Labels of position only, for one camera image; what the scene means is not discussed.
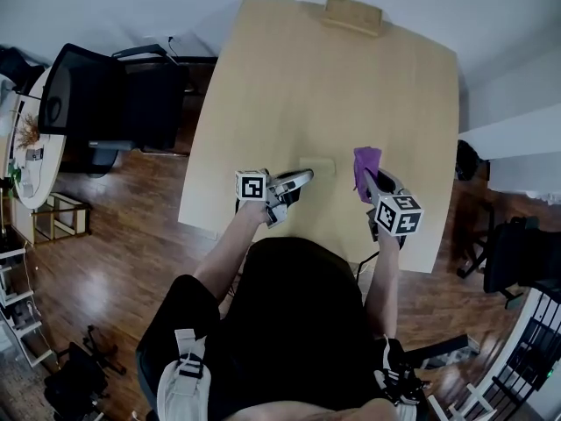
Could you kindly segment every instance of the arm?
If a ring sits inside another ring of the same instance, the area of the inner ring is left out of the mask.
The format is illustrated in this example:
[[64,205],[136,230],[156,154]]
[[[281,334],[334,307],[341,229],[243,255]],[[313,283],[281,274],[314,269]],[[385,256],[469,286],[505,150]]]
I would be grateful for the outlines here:
[[194,277],[219,303],[226,297],[257,228],[266,220],[265,203],[246,202],[226,228],[218,245],[197,267]]
[[380,229],[380,255],[366,296],[366,315],[374,337],[395,337],[397,331],[397,282],[400,246],[395,237]]

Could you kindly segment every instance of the black and white marker cube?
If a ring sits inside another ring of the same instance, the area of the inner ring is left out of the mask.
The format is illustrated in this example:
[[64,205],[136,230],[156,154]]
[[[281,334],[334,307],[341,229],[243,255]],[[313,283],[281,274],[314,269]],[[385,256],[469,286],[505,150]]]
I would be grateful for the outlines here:
[[240,201],[265,201],[267,175],[259,171],[236,172],[236,195]]
[[409,235],[419,230],[423,213],[413,195],[381,196],[375,220],[393,236]]

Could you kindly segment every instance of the backpack strap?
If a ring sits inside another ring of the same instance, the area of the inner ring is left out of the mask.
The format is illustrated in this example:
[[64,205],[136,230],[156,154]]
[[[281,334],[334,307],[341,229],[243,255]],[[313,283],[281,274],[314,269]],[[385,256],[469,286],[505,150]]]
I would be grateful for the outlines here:
[[413,368],[407,363],[390,364],[391,346],[384,335],[386,347],[382,355],[382,369],[374,370],[374,378],[382,390],[384,397],[393,405],[419,404],[418,392],[423,388],[423,381],[415,376]]
[[184,418],[206,421],[210,381],[209,370],[202,363],[206,337],[197,340],[193,329],[178,329],[175,340],[179,358],[167,365],[160,378],[158,415],[164,420],[176,419],[177,411],[185,407]]

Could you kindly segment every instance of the purple cloth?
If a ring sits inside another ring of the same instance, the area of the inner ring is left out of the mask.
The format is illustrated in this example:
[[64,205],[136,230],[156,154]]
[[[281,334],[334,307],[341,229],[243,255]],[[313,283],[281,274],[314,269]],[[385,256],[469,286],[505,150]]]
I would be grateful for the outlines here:
[[362,146],[354,149],[354,190],[359,191],[360,201],[363,203],[371,202],[366,194],[368,186],[366,185],[364,171],[365,169],[370,170],[374,176],[378,176],[381,157],[382,150],[379,148]]

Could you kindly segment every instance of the chair armrest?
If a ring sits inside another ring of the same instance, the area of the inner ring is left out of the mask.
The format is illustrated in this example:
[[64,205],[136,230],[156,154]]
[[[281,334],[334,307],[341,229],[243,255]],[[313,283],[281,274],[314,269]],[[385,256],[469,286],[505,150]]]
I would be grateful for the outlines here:
[[137,148],[136,142],[132,140],[90,140],[88,146],[100,150],[118,151],[131,151]]
[[149,46],[134,46],[127,48],[111,55],[111,58],[126,58],[127,56],[135,56],[137,54],[158,54],[162,57],[167,57],[167,51],[158,44],[151,44]]

